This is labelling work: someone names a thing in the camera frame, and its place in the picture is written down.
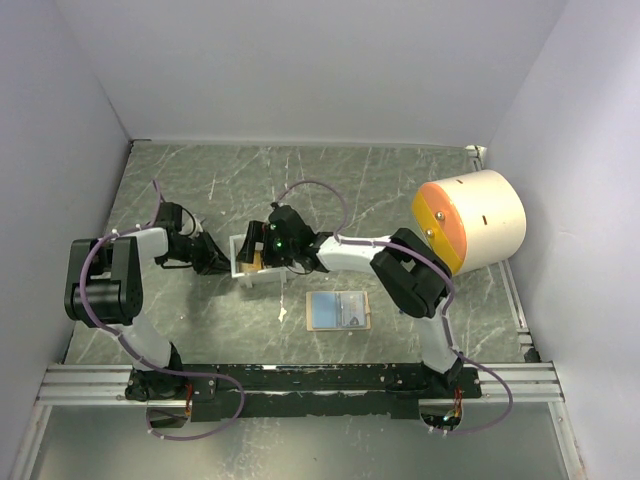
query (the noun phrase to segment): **gray marble table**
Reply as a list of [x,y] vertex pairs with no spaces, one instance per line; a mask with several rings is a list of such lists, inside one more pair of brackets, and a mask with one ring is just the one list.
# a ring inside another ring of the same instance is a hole
[[[350,205],[345,235],[381,236],[415,228],[411,201],[428,180],[473,171],[466,151],[443,147],[184,146],[137,142],[126,166],[108,228],[146,221],[157,178],[164,196],[199,217],[226,252],[229,236],[264,220],[269,203],[303,178],[334,185]],[[312,226],[340,223],[339,202],[320,187],[301,186],[287,202]],[[403,315],[373,276],[314,273],[245,289],[229,275],[201,277],[191,269],[143,265],[144,310],[188,363],[412,362],[420,358],[413,319]],[[506,287],[498,265],[455,278],[451,320],[458,344],[482,362],[521,362]],[[372,328],[308,332],[306,292],[365,290]],[[281,308],[286,314],[279,319]],[[122,364],[116,343],[97,330],[75,327],[66,363]]]

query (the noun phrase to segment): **cream cylinder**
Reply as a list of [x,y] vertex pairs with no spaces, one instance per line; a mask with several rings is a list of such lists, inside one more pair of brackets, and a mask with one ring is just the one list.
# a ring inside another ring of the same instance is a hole
[[464,228],[467,249],[457,273],[505,260],[520,248],[527,229],[524,207],[498,172],[482,170],[433,183],[447,194]]

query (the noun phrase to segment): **wall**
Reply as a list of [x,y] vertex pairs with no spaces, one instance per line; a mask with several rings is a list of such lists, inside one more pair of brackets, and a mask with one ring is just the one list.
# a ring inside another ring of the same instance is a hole
[[527,211],[514,275],[593,479],[638,478],[640,3],[572,1],[489,146]]
[[565,0],[58,0],[133,138],[486,145]]
[[74,238],[98,234],[127,140],[53,1],[0,1],[0,478],[71,334]]

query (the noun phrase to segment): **gray panel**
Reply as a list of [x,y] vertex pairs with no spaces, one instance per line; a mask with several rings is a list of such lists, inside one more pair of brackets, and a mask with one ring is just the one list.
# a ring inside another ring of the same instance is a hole
[[[109,228],[144,222],[153,210],[149,187],[206,217],[205,227],[228,251],[229,236],[265,219],[285,185],[302,178],[333,184],[351,207],[346,235],[379,236],[414,227],[411,202],[429,180],[474,171],[461,148],[167,146],[136,143],[111,213]],[[320,187],[302,186],[287,198],[318,229],[341,221],[339,202]],[[144,265],[144,309],[187,363],[356,363],[417,361],[413,319],[402,315],[377,278],[357,273],[297,277],[244,289],[229,275],[198,277],[191,270]],[[451,309],[461,348],[483,362],[523,361],[500,268],[455,278]],[[308,332],[308,291],[366,290],[372,328]],[[281,307],[287,311],[281,322]],[[67,363],[127,363],[111,339],[78,324]]]
[[[466,426],[504,405],[470,405]],[[189,426],[190,432],[206,425]],[[144,410],[55,407],[33,480],[567,479],[546,404],[518,404],[498,427],[443,439],[387,417],[247,419],[196,442],[146,433]]]

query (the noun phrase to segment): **purple cable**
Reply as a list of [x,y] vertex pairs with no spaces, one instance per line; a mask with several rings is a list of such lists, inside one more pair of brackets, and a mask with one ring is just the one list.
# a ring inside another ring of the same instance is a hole
[[507,393],[507,398],[509,400],[509,403],[507,405],[507,408],[505,409],[504,412],[502,412],[502,414],[495,418],[494,420],[484,424],[484,425],[480,425],[478,427],[472,427],[472,428],[467,428],[464,430],[452,430],[452,431],[448,431],[448,430],[443,430],[440,428],[433,428],[433,430],[442,432],[444,435],[450,436],[450,435],[468,435],[471,433],[478,433],[478,432],[482,432],[484,430],[487,430],[491,427],[496,426],[497,424],[499,424],[500,422],[502,422],[505,418],[507,418],[509,416],[509,414],[511,413],[511,411],[513,410],[513,393],[511,392],[511,389],[509,388],[509,385],[507,385],[507,383],[493,370],[491,370],[488,367],[485,367],[484,365],[477,363],[473,360],[471,360],[470,358],[467,358],[466,356],[464,356],[461,352],[457,351],[454,348],[454,342],[453,342],[453,336],[451,335],[451,330],[449,329],[449,319],[447,318],[447,311],[449,310],[449,307],[451,306],[451,304],[453,303],[453,299],[455,297],[455,287],[453,285],[453,281],[451,280],[451,278],[449,278],[447,276],[447,274],[445,274],[442,269],[440,267],[438,267],[435,263],[433,263],[432,261],[430,261],[428,258],[426,258],[423,255],[420,255],[418,252],[415,252],[413,250],[411,250],[410,248],[407,248],[403,245],[398,245],[397,243],[392,243],[392,242],[383,242],[383,241],[379,241],[379,240],[374,240],[374,241],[366,241],[366,240],[354,240],[354,239],[349,239],[349,238],[340,238],[338,236],[338,234],[340,233],[340,231],[342,231],[344,229],[344,227],[347,224],[347,217],[348,217],[348,207],[347,207],[347,201],[345,200],[345,198],[331,185],[328,185],[324,182],[321,182],[319,180],[300,180],[296,183],[294,183],[293,185],[291,185],[289,188],[287,188],[282,194],[280,194],[278,196],[278,199],[276,200],[276,202],[279,202],[280,200],[282,200],[286,195],[289,194],[289,192],[291,192],[291,190],[293,190],[295,187],[299,186],[299,185],[303,185],[305,183],[311,183],[311,184],[315,184],[315,185],[321,185],[323,187],[325,187],[326,189],[332,191],[340,200],[340,203],[342,204],[342,209],[343,209],[343,221],[340,224],[340,226],[338,226],[338,228],[335,230],[335,232],[333,233],[333,237],[336,239],[336,241],[338,243],[343,243],[345,245],[357,245],[357,246],[372,246],[372,247],[388,247],[388,248],[393,248],[395,250],[398,250],[400,252],[403,252],[407,255],[410,255],[411,257],[413,257],[415,260],[422,262],[423,264],[425,264],[427,267],[429,267],[431,270],[433,270],[447,285],[447,289],[449,290],[449,296],[447,298],[447,301],[445,302],[445,304],[442,307],[442,326],[444,328],[444,332],[445,332],[445,336],[447,337],[447,343],[449,344],[449,348],[453,351],[453,353],[455,353],[457,355],[457,357],[462,360],[462,362],[464,363],[469,363],[470,365],[473,365],[474,367],[482,370],[483,372],[488,373],[489,375],[491,375],[493,378],[495,378],[498,383],[500,383],[500,385],[502,385],[504,387],[505,392]]
[[213,430],[206,432],[206,433],[201,433],[199,435],[192,435],[192,436],[188,436],[188,437],[177,437],[174,435],[162,435],[161,433],[157,432],[156,430],[154,430],[151,427],[151,421],[149,419],[149,415],[147,414],[147,426],[149,428],[149,433],[151,433],[152,435],[163,439],[163,440],[173,440],[173,441],[177,441],[177,442],[185,442],[185,441],[190,441],[190,440],[199,440],[201,438],[206,438],[209,437],[215,433],[221,432],[223,430],[226,430],[227,428],[229,428],[231,425],[233,425],[233,423],[238,419],[238,417],[240,416],[240,413],[242,412],[242,409],[244,408],[244,403],[245,403],[245,393],[244,393],[244,388],[242,387],[242,384],[240,382],[238,382],[238,380],[236,380],[233,377],[230,377],[228,375],[223,375],[221,373],[204,373],[204,372],[182,372],[182,371],[178,371],[178,370],[171,370],[168,368],[163,368],[163,367],[159,367],[158,365],[154,365],[151,362],[149,362],[148,360],[146,360],[145,358],[143,358],[141,355],[139,355],[132,347],[131,345],[129,345],[129,343],[126,341],[126,339],[124,338],[124,336],[122,335],[122,332],[120,332],[119,330],[116,330],[115,328],[109,327],[108,325],[106,325],[104,322],[102,322],[98,316],[96,315],[96,313],[93,311],[93,308],[91,308],[91,305],[89,304],[89,298],[87,297],[87,279],[89,276],[89,268],[91,267],[91,262],[93,261],[94,257],[96,256],[96,254],[98,253],[98,251],[100,250],[100,247],[102,247],[105,243],[107,243],[108,241],[122,236],[122,235],[128,235],[130,233],[136,232],[138,230],[147,230],[149,228],[153,228],[153,225],[156,222],[156,219],[158,218],[158,213],[160,212],[160,205],[163,202],[163,196],[162,196],[162,192],[160,191],[160,185],[158,184],[158,182],[154,179],[153,180],[153,188],[156,190],[157,194],[158,194],[158,201],[156,203],[156,208],[154,210],[153,216],[151,217],[151,220],[145,224],[144,226],[140,226],[139,228],[131,228],[129,230],[125,230],[119,233],[112,233],[109,235],[105,235],[104,237],[100,238],[96,244],[93,246],[93,248],[89,251],[89,254],[87,255],[86,260],[84,261],[84,264],[82,265],[82,270],[80,272],[80,285],[79,285],[79,291],[80,291],[80,299],[82,301],[82,305],[84,306],[85,311],[87,312],[87,316],[89,317],[89,319],[96,325],[96,327],[114,335],[117,339],[118,342],[120,343],[120,345],[122,346],[122,348],[136,361],[140,362],[140,364],[144,365],[147,368],[150,368],[152,370],[155,370],[157,372],[160,373],[166,373],[168,375],[175,375],[175,376],[179,376],[179,377],[200,377],[200,378],[217,378],[220,380],[225,380],[227,382],[233,383],[237,388],[238,388],[238,392],[240,393],[240,404],[238,405],[238,409],[236,410],[236,412],[233,414],[233,416],[227,420],[226,422],[222,423],[221,425],[219,425],[217,428],[214,428]]

